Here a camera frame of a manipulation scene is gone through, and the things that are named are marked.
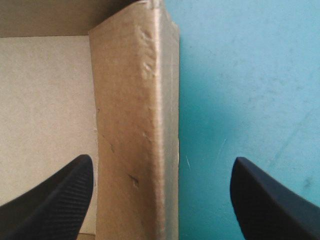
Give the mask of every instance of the black plastic piece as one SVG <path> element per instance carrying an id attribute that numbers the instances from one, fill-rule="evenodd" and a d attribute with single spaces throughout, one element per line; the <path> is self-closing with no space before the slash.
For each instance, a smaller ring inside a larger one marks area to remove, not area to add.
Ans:
<path id="1" fill-rule="evenodd" d="M 80 155 L 35 188 L 0 206 L 0 240 L 77 239 L 93 185 L 91 158 Z"/>
<path id="2" fill-rule="evenodd" d="M 231 202 L 247 240 L 320 240 L 320 208 L 244 157 L 235 160 Z"/>

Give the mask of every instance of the textured surface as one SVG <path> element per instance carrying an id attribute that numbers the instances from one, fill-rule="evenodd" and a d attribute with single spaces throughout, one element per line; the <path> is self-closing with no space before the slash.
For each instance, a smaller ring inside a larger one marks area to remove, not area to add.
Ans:
<path id="1" fill-rule="evenodd" d="M 96 239 L 95 235 L 79 234 L 76 240 L 95 240 L 95 239 Z"/>
<path id="2" fill-rule="evenodd" d="M 139 1 L 89 33 L 97 107 L 96 239 L 178 235 L 178 29 Z"/>
<path id="3" fill-rule="evenodd" d="M 94 187 L 92 160 L 80 155 L 53 176 L 0 207 L 3 240 L 75 240 Z"/>
<path id="4" fill-rule="evenodd" d="M 0 37 L 88 35 L 134 0 L 0 0 Z"/>
<path id="5" fill-rule="evenodd" d="M 87 36 L 0 38 L 0 205 L 75 156 L 98 166 Z M 81 230 L 95 232 L 97 191 Z"/>
<path id="6" fill-rule="evenodd" d="M 320 208 L 244 157 L 234 162 L 230 196 L 247 240 L 320 239 Z"/>
<path id="7" fill-rule="evenodd" d="M 180 28 L 180 240 L 242 240 L 247 156 L 320 206 L 320 2 L 165 0 Z"/>

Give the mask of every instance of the brown cardboard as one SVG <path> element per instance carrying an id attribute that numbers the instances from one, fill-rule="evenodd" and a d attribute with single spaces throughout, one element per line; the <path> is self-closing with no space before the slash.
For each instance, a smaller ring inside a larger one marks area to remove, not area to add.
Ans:
<path id="1" fill-rule="evenodd" d="M 0 38 L 0 205 L 80 154 L 98 167 L 88 36 Z M 97 188 L 81 232 L 95 233 Z"/>
<path id="2" fill-rule="evenodd" d="M 95 236 L 90 234 L 79 234 L 76 240 L 95 240 Z"/>
<path id="3" fill-rule="evenodd" d="M 88 35 L 135 0 L 0 0 L 0 37 Z"/>
<path id="4" fill-rule="evenodd" d="M 179 36 L 161 1 L 89 32 L 98 128 L 96 239 L 178 239 Z"/>
<path id="5" fill-rule="evenodd" d="M 178 239 L 179 31 L 130 2 L 0 0 L 0 204 L 89 154 L 79 240 Z"/>

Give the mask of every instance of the teal wall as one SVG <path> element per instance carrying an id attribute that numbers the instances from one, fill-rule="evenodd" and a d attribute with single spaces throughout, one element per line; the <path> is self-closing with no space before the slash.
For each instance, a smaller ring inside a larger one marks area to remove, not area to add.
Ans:
<path id="1" fill-rule="evenodd" d="M 166 6 L 181 30 L 180 239 L 243 240 L 236 156 L 320 206 L 320 1 Z"/>

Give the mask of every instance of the corrugated cardboard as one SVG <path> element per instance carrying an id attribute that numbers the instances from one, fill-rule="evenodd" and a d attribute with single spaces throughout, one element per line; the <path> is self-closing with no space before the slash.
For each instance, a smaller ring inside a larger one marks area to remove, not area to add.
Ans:
<path id="1" fill-rule="evenodd" d="M 88 35 L 135 0 L 0 0 L 0 37 Z"/>
<path id="2" fill-rule="evenodd" d="M 178 28 L 160 0 L 109 17 L 129 2 L 0 0 L 0 37 L 24 36 L 0 38 L 0 171 L 14 189 L 0 200 L 78 154 L 97 161 L 98 140 L 97 212 L 94 195 L 80 240 L 178 239 Z M 25 37 L 83 35 L 107 17 L 90 47 Z"/>
<path id="3" fill-rule="evenodd" d="M 0 38 L 0 205 L 80 154 L 98 167 L 88 36 Z M 95 233 L 97 188 L 82 232 Z"/>
<path id="4" fill-rule="evenodd" d="M 90 234 L 79 234 L 77 240 L 95 240 L 95 236 Z"/>
<path id="5" fill-rule="evenodd" d="M 96 239 L 178 238 L 179 36 L 162 2 L 89 32 L 98 128 Z"/>

